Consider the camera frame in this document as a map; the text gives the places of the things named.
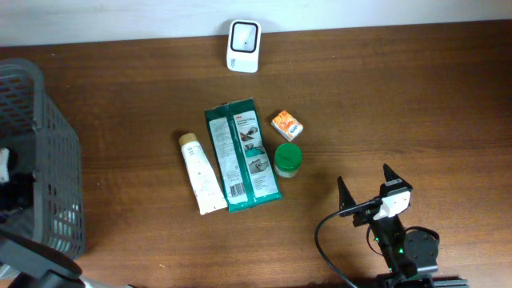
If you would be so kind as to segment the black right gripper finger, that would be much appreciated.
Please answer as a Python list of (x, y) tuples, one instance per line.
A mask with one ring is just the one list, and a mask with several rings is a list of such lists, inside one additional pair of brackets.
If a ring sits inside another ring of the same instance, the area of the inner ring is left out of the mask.
[(337, 179), (338, 183), (338, 193), (339, 193), (339, 210), (342, 211), (340, 214), (341, 217), (346, 217), (350, 215), (350, 212), (347, 210), (356, 206), (356, 202), (351, 196), (342, 176), (339, 176)]
[(413, 187), (406, 180), (400, 177), (396, 172), (394, 172), (389, 165), (383, 165), (383, 172), (386, 182), (384, 186), (389, 190), (399, 190), (399, 189), (407, 189), (408, 191), (412, 191)]

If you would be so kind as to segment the green glove package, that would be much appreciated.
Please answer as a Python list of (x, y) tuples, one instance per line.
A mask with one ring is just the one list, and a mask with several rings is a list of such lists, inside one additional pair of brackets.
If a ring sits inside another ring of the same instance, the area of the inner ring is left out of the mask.
[(278, 186), (252, 98), (204, 112), (231, 213), (278, 200)]

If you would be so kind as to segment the green lid jar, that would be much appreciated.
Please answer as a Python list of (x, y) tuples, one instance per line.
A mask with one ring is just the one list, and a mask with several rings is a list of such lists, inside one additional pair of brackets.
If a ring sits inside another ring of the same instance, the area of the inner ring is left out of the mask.
[(274, 170), (282, 178), (294, 177), (302, 164), (301, 149), (291, 143), (281, 144), (274, 154)]

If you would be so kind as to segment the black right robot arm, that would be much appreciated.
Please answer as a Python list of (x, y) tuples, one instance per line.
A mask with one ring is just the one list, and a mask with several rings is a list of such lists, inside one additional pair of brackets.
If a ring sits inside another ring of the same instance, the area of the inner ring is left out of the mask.
[(353, 218), (353, 225), (368, 226), (389, 273), (377, 276), (377, 287), (468, 287), (461, 278), (434, 278), (440, 236), (420, 226), (405, 227), (399, 215), (410, 207), (413, 187), (387, 164), (385, 182), (378, 196), (357, 204), (342, 178), (338, 178), (341, 216)]

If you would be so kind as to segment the white cream tube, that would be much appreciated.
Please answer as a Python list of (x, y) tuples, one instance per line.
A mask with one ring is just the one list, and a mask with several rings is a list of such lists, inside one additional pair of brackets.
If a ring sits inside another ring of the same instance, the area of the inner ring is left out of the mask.
[(227, 208), (216, 174), (196, 135), (184, 134), (178, 142), (200, 215)]

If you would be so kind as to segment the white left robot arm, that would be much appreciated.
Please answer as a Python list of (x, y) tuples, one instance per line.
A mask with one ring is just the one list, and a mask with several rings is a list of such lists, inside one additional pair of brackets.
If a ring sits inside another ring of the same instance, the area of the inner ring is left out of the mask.
[[(34, 182), (30, 174), (10, 175), (12, 152), (1, 148), (1, 209), (12, 210), (26, 204), (22, 194)], [(12, 266), (19, 275), (12, 287), (94, 287), (107, 288), (104, 282), (85, 277), (78, 264), (63, 253), (38, 242), (1, 231), (1, 263)]]

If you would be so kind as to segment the orange tissue pack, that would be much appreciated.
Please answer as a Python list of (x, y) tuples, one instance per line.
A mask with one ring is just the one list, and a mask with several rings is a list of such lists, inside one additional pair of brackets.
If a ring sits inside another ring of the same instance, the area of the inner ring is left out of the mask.
[(281, 111), (275, 116), (271, 124), (288, 142), (293, 141), (303, 132), (303, 124), (286, 110)]

